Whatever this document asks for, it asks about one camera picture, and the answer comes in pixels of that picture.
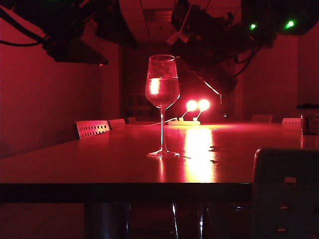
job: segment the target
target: ceiling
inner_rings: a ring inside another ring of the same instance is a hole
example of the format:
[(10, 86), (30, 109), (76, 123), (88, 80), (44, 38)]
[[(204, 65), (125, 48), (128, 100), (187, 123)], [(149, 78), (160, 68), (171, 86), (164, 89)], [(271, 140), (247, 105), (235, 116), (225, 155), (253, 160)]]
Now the ceiling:
[[(188, 1), (200, 5), (213, 17), (237, 12), (235, 22), (241, 19), (240, 0)], [(138, 43), (164, 43), (173, 34), (170, 15), (174, 5), (175, 0), (120, 0), (122, 14)]]

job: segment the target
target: black machine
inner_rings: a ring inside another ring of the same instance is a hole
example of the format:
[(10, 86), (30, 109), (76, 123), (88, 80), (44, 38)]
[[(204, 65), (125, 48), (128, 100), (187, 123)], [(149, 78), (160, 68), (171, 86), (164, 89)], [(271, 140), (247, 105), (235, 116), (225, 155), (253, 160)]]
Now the black machine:
[[(40, 37), (16, 22), (0, 7), (0, 17), (34, 39), (31, 44), (0, 43), (16, 46), (42, 44), (57, 62), (107, 64), (107, 58), (87, 45), (81, 36), (85, 24), (97, 22), (96, 35), (128, 48), (138, 44), (128, 28), (119, 0), (0, 0), (10, 9), (38, 26), (46, 35)], [(211, 82), (222, 95), (237, 83), (236, 76), (262, 47), (272, 47), (277, 34), (302, 35), (319, 19), (318, 0), (241, 0), (241, 23), (233, 24), (234, 15), (212, 17), (198, 5), (178, 0), (171, 23), (176, 29), (168, 43), (171, 52), (199, 77)], [(251, 51), (239, 60), (240, 53)], [(233, 63), (245, 63), (233, 73)]]

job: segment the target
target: table top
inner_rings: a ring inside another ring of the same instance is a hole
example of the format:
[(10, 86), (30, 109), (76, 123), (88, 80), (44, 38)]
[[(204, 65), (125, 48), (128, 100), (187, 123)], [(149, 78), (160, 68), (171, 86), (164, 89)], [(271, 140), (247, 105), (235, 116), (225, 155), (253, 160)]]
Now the table top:
[(215, 187), (225, 197), (242, 190), (241, 200), (249, 197), (258, 148), (319, 148), (318, 135), (301, 135), (298, 129), (279, 123), (166, 125), (165, 135), (167, 148), (179, 152), (179, 158), (146, 157), (160, 146), (160, 125), (141, 124), (4, 158), (0, 160), (0, 198), (209, 200), (216, 193), (207, 190)]

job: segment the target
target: power strip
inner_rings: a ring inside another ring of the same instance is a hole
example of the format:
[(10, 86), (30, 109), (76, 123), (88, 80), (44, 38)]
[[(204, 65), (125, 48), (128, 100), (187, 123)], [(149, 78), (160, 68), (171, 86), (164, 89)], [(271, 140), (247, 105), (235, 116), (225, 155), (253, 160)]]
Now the power strip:
[(200, 125), (200, 121), (178, 121), (178, 120), (172, 120), (167, 122), (168, 125)]

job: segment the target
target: metal container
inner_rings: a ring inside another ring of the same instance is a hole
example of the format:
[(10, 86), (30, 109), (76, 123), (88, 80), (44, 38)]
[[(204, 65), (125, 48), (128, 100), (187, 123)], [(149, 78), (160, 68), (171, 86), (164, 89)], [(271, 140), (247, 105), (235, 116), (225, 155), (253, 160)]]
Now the metal container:
[(301, 109), (301, 134), (319, 134), (319, 105), (298, 105)]

